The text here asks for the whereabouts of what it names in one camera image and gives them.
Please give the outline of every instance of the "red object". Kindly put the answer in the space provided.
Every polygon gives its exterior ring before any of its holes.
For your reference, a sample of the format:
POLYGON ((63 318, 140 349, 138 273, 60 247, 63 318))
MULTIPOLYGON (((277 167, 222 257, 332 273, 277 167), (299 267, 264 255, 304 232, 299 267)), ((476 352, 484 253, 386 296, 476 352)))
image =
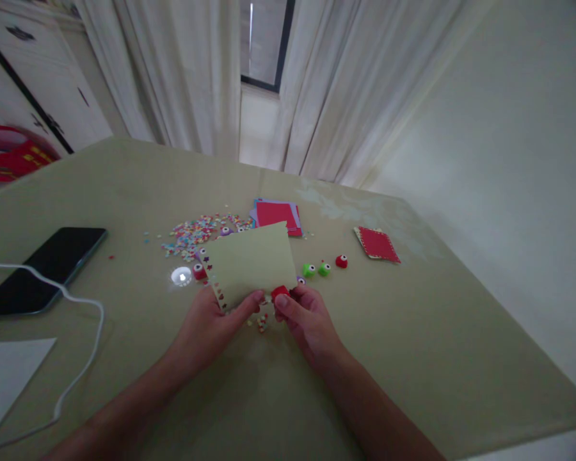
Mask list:
POLYGON ((11 182, 56 160, 42 142, 27 134, 0 126, 0 182, 11 182))
MULTIPOLYGON (((258 214, 256 227, 262 227, 269 224, 286 221, 288 235, 292 237, 300 237, 303 235, 303 231, 296 226, 296 220, 292 214, 292 208, 290 207, 290 204, 256 202, 256 213, 258 214)), ((300 219, 301 215, 299 214, 299 207, 296 207, 296 213, 299 215, 300 219)))
POLYGON ((278 286, 271 292, 271 301, 275 303, 275 298, 279 295, 290 296, 290 291, 288 291, 288 289, 284 285, 278 286))
POLYGON ((194 272, 194 278, 197 280, 207 278, 207 272, 205 272, 205 268, 202 264, 195 264, 195 266, 192 268, 192 272, 194 272))
POLYGON ((359 227, 361 243, 365 253, 369 256, 375 256, 381 259, 388 259, 393 263, 401 264, 395 248, 390 242, 390 237, 384 232, 378 232, 367 227, 359 227))
POLYGON ((335 264, 343 269, 348 267, 348 257, 346 255, 339 255, 335 258, 335 264))

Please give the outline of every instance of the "hand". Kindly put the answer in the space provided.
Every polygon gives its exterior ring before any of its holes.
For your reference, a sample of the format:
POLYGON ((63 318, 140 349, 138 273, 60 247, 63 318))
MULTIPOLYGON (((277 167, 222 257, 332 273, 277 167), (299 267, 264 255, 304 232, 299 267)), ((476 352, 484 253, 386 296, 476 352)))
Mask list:
POLYGON ((328 360, 348 351, 335 331, 320 293, 300 284, 291 294, 296 301, 286 295, 275 298, 275 318, 286 320, 307 362, 320 372, 328 360))
POLYGON ((203 371, 222 353, 230 340, 254 312, 260 312, 261 290, 250 293, 230 315, 220 310, 211 287, 200 290, 177 337, 165 354, 184 381, 203 371))

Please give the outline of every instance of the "cabinet handle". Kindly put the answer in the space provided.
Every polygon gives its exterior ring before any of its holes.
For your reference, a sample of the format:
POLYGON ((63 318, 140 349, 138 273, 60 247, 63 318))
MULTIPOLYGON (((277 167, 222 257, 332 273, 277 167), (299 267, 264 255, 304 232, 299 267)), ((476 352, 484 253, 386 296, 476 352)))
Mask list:
POLYGON ((34 115, 32 112, 30 112, 30 115, 32 116, 32 118, 34 118, 34 123, 33 123, 33 125, 34 125, 34 126, 37 126, 37 127, 39 127, 39 128, 42 128, 43 131, 45 132, 45 134, 49 134, 49 133, 47 132, 47 130, 45 129, 45 127, 43 126, 43 124, 38 121, 38 119, 36 118, 36 115, 34 115))
POLYGON ((34 35, 32 35, 31 33, 28 33, 26 31, 21 30, 19 27, 15 26, 15 27, 7 27, 6 30, 9 31, 9 33, 11 33, 12 35, 15 35, 19 40, 23 40, 24 42, 27 42, 28 40, 36 40, 34 38, 34 35))
POLYGON ((81 97, 83 98, 83 100, 85 101, 85 105, 90 107, 90 105, 88 104, 88 100, 85 99, 85 96, 83 95, 83 92, 81 91, 80 87, 77 87, 77 89, 79 90, 79 94, 81 95, 81 97))
POLYGON ((51 126, 53 126, 53 128, 55 128, 55 129, 57 129, 61 134, 64 134, 64 130, 62 129, 60 124, 55 121, 55 119, 51 116, 51 114, 47 113, 47 116, 49 117, 49 121, 51 122, 51 126))

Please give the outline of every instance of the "black phone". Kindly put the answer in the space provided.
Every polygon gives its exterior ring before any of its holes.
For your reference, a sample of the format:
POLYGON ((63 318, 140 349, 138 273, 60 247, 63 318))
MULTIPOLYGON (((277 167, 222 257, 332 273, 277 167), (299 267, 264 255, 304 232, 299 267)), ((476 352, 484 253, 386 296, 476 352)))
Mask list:
MULTIPOLYGON (((66 285, 106 235, 106 229, 62 227, 24 264, 66 285)), ((0 316, 36 314, 60 296, 58 288, 38 280, 26 269, 17 269, 0 285, 0 316)))

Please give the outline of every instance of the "white curtain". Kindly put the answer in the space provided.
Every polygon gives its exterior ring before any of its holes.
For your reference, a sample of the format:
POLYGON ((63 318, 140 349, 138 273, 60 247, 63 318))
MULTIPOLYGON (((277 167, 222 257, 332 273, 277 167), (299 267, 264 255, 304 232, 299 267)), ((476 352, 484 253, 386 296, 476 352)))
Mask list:
POLYGON ((359 186, 467 0, 302 1, 267 165, 359 186))
POLYGON ((237 0, 79 0, 133 138, 239 158, 237 0))

